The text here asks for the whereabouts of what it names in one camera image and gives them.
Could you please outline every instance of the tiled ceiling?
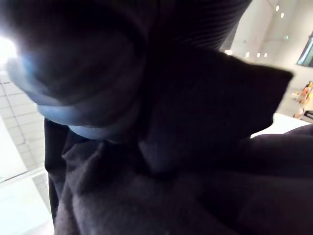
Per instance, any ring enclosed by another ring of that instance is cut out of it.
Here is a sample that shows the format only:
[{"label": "tiled ceiling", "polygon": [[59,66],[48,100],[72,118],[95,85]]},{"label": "tiled ceiling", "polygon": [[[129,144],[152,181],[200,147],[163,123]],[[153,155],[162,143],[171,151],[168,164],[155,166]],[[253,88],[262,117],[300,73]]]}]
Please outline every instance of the tiled ceiling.
[{"label": "tiled ceiling", "polygon": [[[6,70],[0,68],[0,116],[24,162],[27,170],[44,166],[44,117],[35,103],[11,83]],[[46,176],[33,179],[43,201],[49,206]]]}]

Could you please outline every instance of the white surface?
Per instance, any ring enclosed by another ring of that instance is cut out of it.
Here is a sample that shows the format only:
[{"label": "white surface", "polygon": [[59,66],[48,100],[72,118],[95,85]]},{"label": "white surface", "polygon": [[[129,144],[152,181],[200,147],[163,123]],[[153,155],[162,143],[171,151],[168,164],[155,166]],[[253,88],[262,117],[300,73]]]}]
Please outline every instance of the white surface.
[{"label": "white surface", "polygon": [[225,54],[226,54],[226,55],[232,55],[233,52],[232,52],[232,50],[225,50]]},{"label": "white surface", "polygon": [[24,235],[46,223],[50,226],[42,235],[51,235],[53,227],[50,222],[51,215],[30,178],[0,189],[1,235]]},{"label": "white surface", "polygon": [[273,121],[274,122],[270,127],[253,134],[251,138],[263,134],[283,134],[300,126],[310,125],[310,123],[306,121],[298,120],[278,113],[274,114]]},{"label": "white surface", "polygon": [[3,121],[7,128],[18,126],[18,122],[16,121],[15,117],[6,118]]},{"label": "white surface", "polygon": [[15,86],[13,83],[5,83],[3,87],[7,95],[23,93],[23,91]]},{"label": "white surface", "polygon": [[44,116],[42,116],[40,113],[35,112],[31,114],[24,114],[20,116],[16,116],[16,119],[19,123],[19,125],[25,125],[29,124],[32,122],[37,122],[37,121],[44,121]]},{"label": "white surface", "polygon": [[11,82],[11,81],[10,81],[10,78],[9,78],[7,72],[3,71],[3,70],[2,71],[0,70],[0,83],[5,84],[5,83],[8,83],[8,82]]},{"label": "white surface", "polygon": [[21,125],[21,130],[24,134],[32,133],[32,132],[44,132],[44,124],[42,121],[34,122],[26,125]]},{"label": "white surface", "polygon": [[0,117],[0,177],[8,178],[26,171],[26,167]]}]

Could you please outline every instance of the bright light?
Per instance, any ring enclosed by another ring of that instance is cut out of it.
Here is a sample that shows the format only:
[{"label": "bright light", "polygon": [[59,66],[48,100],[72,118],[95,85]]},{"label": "bright light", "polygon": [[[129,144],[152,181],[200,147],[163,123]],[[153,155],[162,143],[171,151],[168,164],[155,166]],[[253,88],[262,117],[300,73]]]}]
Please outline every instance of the bright light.
[{"label": "bright light", "polygon": [[233,51],[232,51],[232,50],[225,50],[225,54],[226,54],[226,55],[232,55],[232,54],[233,54]]},{"label": "bright light", "polygon": [[0,64],[15,57],[17,57],[17,50],[14,43],[7,38],[0,37]]}]

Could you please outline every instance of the dark fabric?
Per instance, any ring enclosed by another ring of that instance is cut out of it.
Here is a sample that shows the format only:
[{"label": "dark fabric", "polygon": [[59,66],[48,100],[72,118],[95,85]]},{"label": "dark fabric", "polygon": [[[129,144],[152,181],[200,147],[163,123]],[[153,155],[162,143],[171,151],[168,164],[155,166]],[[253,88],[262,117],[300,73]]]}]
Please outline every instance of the dark fabric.
[{"label": "dark fabric", "polygon": [[45,169],[48,171],[49,177],[49,197],[53,221],[65,183],[66,162],[62,158],[62,151],[67,133],[67,126],[61,126],[45,119]]},{"label": "dark fabric", "polygon": [[258,136],[227,161],[152,176],[134,164],[142,156],[130,145],[69,141],[55,233],[311,234],[312,142],[300,133]]},{"label": "dark fabric", "polygon": [[292,74],[212,50],[249,1],[119,3],[0,2],[24,63],[12,78],[43,114],[134,132],[113,144],[45,121],[55,234],[311,234],[312,126],[249,138]]},{"label": "dark fabric", "polygon": [[292,77],[193,47],[157,48],[152,58],[144,96],[150,118],[139,146],[155,173],[188,165],[191,155],[227,154],[270,126]]},{"label": "dark fabric", "polygon": [[140,112],[151,41],[218,49],[249,3],[3,0],[0,32],[19,46],[20,59],[8,64],[12,81],[46,118],[118,141]]}]

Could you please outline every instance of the white wall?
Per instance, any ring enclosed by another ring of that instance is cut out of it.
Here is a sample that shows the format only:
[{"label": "white wall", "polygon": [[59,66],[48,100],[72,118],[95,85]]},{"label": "white wall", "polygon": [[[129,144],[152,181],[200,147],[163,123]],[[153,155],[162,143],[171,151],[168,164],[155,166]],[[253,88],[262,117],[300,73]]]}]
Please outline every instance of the white wall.
[{"label": "white wall", "polygon": [[298,0],[279,0],[279,10],[274,11],[272,21],[268,27],[267,34],[264,39],[264,43],[260,49],[261,57],[257,58],[255,62],[257,64],[265,64],[272,66],[276,54],[278,53],[281,44],[285,43],[287,31],[290,23],[293,20],[294,12],[298,5]]},{"label": "white wall", "polygon": [[33,181],[23,179],[0,188],[0,234],[36,234],[38,226],[46,224],[42,235],[53,234],[51,215],[39,195]]},{"label": "white wall", "polygon": [[313,68],[296,65],[312,31],[313,0],[300,0],[286,32],[289,39],[281,44],[273,61],[274,65],[293,71],[290,88],[301,89],[313,80]]},{"label": "white wall", "polygon": [[231,50],[237,57],[254,62],[272,20],[278,0],[253,0],[240,19]]}]

